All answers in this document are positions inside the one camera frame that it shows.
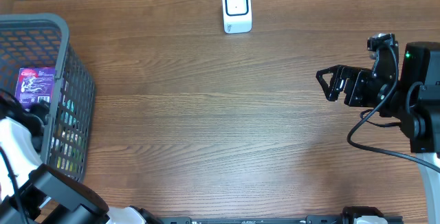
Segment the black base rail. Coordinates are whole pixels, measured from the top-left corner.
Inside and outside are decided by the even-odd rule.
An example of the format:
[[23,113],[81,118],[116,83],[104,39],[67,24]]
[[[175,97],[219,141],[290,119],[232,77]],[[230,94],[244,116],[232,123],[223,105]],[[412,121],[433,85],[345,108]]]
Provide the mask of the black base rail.
[[340,214],[309,214],[300,218],[217,218],[194,219],[187,216],[160,217],[164,224],[404,224],[402,216],[384,215],[375,207],[344,207]]

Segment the grey plastic basket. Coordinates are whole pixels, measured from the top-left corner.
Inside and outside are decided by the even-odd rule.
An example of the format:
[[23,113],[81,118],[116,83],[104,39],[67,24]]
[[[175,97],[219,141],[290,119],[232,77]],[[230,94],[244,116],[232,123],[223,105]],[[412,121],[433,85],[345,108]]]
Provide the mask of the grey plastic basket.
[[67,176],[85,178],[89,134],[92,128],[96,85],[69,42],[64,19],[56,14],[1,15],[1,88],[14,93],[30,85],[19,84],[20,69],[55,71],[49,102],[48,124],[40,152],[43,163]]

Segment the purple pad package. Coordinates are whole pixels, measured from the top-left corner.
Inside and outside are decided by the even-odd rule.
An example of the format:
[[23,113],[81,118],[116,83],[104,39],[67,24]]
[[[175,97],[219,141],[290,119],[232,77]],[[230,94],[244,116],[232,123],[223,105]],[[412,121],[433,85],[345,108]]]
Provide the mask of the purple pad package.
[[24,109],[40,101],[50,103],[56,70],[53,67],[20,68],[15,98]]

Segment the white barcode scanner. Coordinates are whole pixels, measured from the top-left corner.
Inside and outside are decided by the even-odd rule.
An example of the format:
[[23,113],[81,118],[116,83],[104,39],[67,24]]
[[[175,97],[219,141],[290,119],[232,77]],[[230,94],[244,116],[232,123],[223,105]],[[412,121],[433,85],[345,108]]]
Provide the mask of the white barcode scanner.
[[251,0],[222,0],[223,28],[226,34],[240,34],[252,29]]

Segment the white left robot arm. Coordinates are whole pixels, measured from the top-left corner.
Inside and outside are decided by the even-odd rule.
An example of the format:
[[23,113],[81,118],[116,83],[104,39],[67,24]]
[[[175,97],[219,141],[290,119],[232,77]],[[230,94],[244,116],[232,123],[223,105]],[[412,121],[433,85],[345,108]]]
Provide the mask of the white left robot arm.
[[36,150],[48,109],[42,102],[27,111],[1,90],[1,222],[35,223],[45,202],[55,200],[44,223],[160,224],[144,208],[110,208],[93,190],[41,161]]

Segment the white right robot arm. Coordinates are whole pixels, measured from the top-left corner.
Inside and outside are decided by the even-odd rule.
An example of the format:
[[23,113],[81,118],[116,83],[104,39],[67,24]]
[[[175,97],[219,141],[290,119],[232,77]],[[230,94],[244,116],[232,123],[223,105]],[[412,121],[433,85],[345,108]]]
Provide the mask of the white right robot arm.
[[[367,40],[374,64],[371,69],[335,65],[316,73],[325,97],[335,102],[345,93],[344,103],[362,107],[360,121],[350,130],[347,142],[353,147],[415,162],[419,166],[426,195],[429,223],[439,222],[439,44],[411,42],[404,59],[393,34],[379,34]],[[353,134],[371,116],[394,117],[409,139],[410,155],[361,145]]]

